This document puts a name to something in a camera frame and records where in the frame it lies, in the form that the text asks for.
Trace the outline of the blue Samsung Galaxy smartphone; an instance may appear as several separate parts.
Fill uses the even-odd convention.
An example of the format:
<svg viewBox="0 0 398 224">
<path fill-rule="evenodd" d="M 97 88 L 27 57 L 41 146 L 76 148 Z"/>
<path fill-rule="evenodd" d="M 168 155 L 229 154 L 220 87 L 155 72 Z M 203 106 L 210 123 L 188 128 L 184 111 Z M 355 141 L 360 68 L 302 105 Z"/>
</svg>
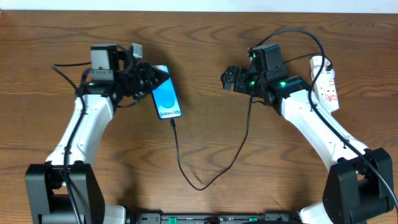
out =
<svg viewBox="0 0 398 224">
<path fill-rule="evenodd" d="M 159 119 L 178 118 L 183 115 L 171 75 L 152 91 L 152 99 Z"/>
</svg>

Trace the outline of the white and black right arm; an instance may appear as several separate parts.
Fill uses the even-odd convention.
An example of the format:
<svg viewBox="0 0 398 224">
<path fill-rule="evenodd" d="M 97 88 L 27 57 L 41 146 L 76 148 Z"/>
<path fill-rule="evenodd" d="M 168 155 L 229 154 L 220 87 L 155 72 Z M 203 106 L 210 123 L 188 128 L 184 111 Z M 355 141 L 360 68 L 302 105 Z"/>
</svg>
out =
<svg viewBox="0 0 398 224">
<path fill-rule="evenodd" d="M 302 223 L 366 223 L 397 208 L 392 159 L 352 137 L 318 101 L 300 76 L 291 77 L 277 44 L 249 49 L 249 68 L 228 66 L 225 90 L 260 98 L 292 123 L 321 157 L 327 171 L 321 202 L 298 212 Z"/>
</svg>

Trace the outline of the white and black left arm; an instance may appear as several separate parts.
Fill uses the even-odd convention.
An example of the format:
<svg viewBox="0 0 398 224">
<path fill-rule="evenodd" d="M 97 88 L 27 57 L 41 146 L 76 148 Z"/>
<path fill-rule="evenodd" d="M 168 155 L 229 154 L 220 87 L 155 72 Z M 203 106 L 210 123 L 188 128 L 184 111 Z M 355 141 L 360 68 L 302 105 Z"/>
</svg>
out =
<svg viewBox="0 0 398 224">
<path fill-rule="evenodd" d="M 165 65 L 142 61 L 142 46 L 93 44 L 62 139 L 25 173 L 34 223 L 134 223 L 125 206 L 108 205 L 93 172 L 100 140 L 124 97 L 135 104 L 169 79 Z"/>
</svg>

